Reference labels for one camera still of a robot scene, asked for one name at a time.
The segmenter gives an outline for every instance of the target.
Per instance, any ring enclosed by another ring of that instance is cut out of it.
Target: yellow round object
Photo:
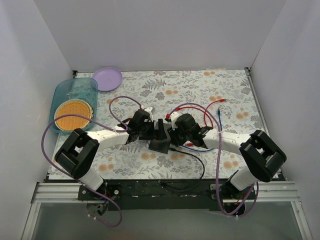
[[[56,118],[66,114],[78,114],[87,118],[92,117],[90,105],[85,101],[75,99],[73,101],[64,102],[56,113]],[[63,131],[72,131],[87,126],[90,121],[77,116],[66,116],[57,120],[56,125]]]

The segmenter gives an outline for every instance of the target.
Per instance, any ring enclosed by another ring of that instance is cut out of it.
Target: teal tray
[[[96,119],[98,84],[93,78],[81,77],[65,80],[55,88],[51,103],[49,123],[54,120],[57,108],[65,101],[71,99],[80,99],[90,104],[93,108],[93,120]],[[93,124],[94,123],[91,122],[88,126],[84,127],[83,130],[86,131],[92,128]],[[66,134],[72,132],[60,130],[55,124],[52,124],[50,129],[55,133]]]

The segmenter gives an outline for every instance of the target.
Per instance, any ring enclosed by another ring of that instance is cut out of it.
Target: table
[[[92,77],[93,73],[78,73],[77,78]],[[229,133],[253,133],[264,130],[262,118],[244,70],[193,70],[193,71],[125,71],[123,82],[111,92],[99,92],[96,120],[113,127],[118,122],[109,113],[109,103],[117,96],[130,96],[145,107],[155,107],[154,118],[166,117],[182,103],[198,103],[217,116],[221,110],[223,131]],[[117,99],[113,112],[120,118],[133,116],[138,105],[129,99]],[[204,126],[203,113],[195,109],[182,109],[190,113]],[[94,126],[90,131],[102,130]],[[59,134],[54,153],[68,135]],[[190,152],[182,147],[181,151]],[[207,153],[193,152],[205,164],[203,178],[215,178],[218,150]],[[222,151],[219,178],[227,179],[245,166],[239,155]],[[202,165],[192,156],[169,151],[168,154],[148,150],[148,141],[138,140],[127,145],[114,146],[97,152],[92,166],[104,179],[196,179],[202,174]],[[68,177],[54,168],[49,170],[49,180],[66,180]]]

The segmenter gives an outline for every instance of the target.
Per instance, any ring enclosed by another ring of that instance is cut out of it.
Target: purple plate
[[[115,67],[104,67],[96,71],[92,78],[98,83],[98,90],[109,92],[115,90],[122,83],[122,73]]]

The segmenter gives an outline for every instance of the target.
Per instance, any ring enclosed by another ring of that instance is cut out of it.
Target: white wall
[[[319,65],[320,1],[287,0],[252,66],[252,79],[314,239],[320,239]]]
[[[72,72],[32,0],[0,0],[0,239],[21,238],[48,164],[42,132],[55,87]],[[46,140],[53,153],[55,134]]]
[[[250,67],[286,0],[34,0],[73,70]]]

